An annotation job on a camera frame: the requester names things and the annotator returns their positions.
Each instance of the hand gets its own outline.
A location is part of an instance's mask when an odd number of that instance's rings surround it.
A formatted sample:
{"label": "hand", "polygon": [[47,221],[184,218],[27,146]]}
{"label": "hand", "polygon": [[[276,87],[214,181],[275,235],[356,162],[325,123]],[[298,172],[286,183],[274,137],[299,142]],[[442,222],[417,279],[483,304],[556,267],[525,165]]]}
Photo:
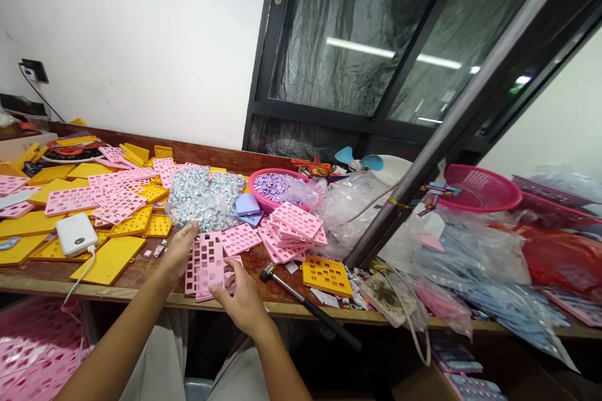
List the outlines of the hand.
{"label": "hand", "polygon": [[196,221],[186,224],[171,241],[167,243],[167,252],[161,259],[160,268],[176,282],[186,270],[188,255],[194,238],[199,234],[199,223]]}
{"label": "hand", "polygon": [[253,278],[237,260],[225,258],[224,261],[230,267],[226,266],[224,270],[234,271],[234,275],[224,284],[226,288],[230,288],[236,283],[234,296],[230,296],[225,289],[217,285],[210,286],[209,291],[223,306],[236,327],[258,341],[261,336],[274,331],[274,322],[263,306]]}

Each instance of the black window frame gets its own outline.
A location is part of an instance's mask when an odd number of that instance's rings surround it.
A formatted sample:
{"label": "black window frame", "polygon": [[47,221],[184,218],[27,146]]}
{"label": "black window frame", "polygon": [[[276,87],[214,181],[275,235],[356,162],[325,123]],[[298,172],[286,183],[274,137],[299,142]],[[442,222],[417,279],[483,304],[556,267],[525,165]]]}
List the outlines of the black window frame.
{"label": "black window frame", "polygon": [[[508,93],[509,86],[514,85],[518,76],[528,73],[533,67],[541,69],[516,95],[507,96],[500,102],[499,108],[485,118],[478,133],[463,144],[459,151],[468,151],[465,153],[471,155],[471,164],[476,164],[495,145],[602,23],[602,0],[551,1],[557,12],[557,17],[551,18],[556,28],[551,34],[546,34],[547,41],[542,41],[539,51],[531,49],[520,55],[512,71],[494,74],[494,77],[504,81],[499,85],[500,93]],[[430,0],[376,111],[370,117],[286,102],[268,96],[288,0],[281,0],[278,4],[277,0],[264,0],[242,149],[249,150],[254,115],[359,132],[363,138],[375,135],[426,143],[436,127],[388,119],[387,116],[447,2],[448,0]],[[541,37],[533,33],[532,39],[538,40]],[[361,145],[359,147],[358,154],[361,153]]]}

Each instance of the white power bank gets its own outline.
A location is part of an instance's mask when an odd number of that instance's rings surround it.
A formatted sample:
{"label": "white power bank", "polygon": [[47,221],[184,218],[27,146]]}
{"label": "white power bank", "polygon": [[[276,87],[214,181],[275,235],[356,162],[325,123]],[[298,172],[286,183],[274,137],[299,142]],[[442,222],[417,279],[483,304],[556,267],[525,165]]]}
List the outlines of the white power bank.
{"label": "white power bank", "polygon": [[57,221],[56,233],[65,257],[75,257],[89,246],[98,244],[98,236],[85,213]]}

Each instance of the hammer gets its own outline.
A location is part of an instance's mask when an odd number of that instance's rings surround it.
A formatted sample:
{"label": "hammer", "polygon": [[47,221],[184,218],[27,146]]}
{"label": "hammer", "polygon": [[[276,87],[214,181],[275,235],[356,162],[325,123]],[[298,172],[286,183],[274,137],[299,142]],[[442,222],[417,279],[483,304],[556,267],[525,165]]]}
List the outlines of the hammer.
{"label": "hammer", "polygon": [[284,280],[280,279],[276,274],[274,274],[274,270],[276,269],[276,265],[274,263],[270,263],[266,266],[259,278],[263,283],[267,283],[268,280],[275,280],[282,288],[287,290],[290,294],[297,298],[297,300],[303,304],[303,307],[309,310],[309,312],[314,315],[318,320],[320,320],[328,329],[333,331],[336,335],[341,337],[343,340],[347,342],[349,346],[351,346],[356,352],[362,352],[362,342],[359,341],[356,337],[351,335],[342,325],[336,322],[328,313],[324,310],[320,309],[317,305],[313,304],[313,302],[307,300],[301,293],[292,288],[289,284],[287,284]]}

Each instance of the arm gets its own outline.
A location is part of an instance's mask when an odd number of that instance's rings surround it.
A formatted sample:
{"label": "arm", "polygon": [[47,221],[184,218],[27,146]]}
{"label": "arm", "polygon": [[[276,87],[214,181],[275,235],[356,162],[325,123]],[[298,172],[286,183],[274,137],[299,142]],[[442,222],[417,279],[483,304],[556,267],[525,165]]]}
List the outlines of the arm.
{"label": "arm", "polygon": [[56,401],[117,401],[176,281],[184,274],[193,222],[171,240],[169,251],[100,343],[56,396]]}
{"label": "arm", "polygon": [[235,273],[225,284],[229,288],[236,282],[234,296],[230,296],[221,287],[210,287],[210,291],[234,324],[255,342],[270,400],[311,400],[307,387],[282,343],[276,324],[265,311],[255,281],[238,261],[230,258],[224,260]]}

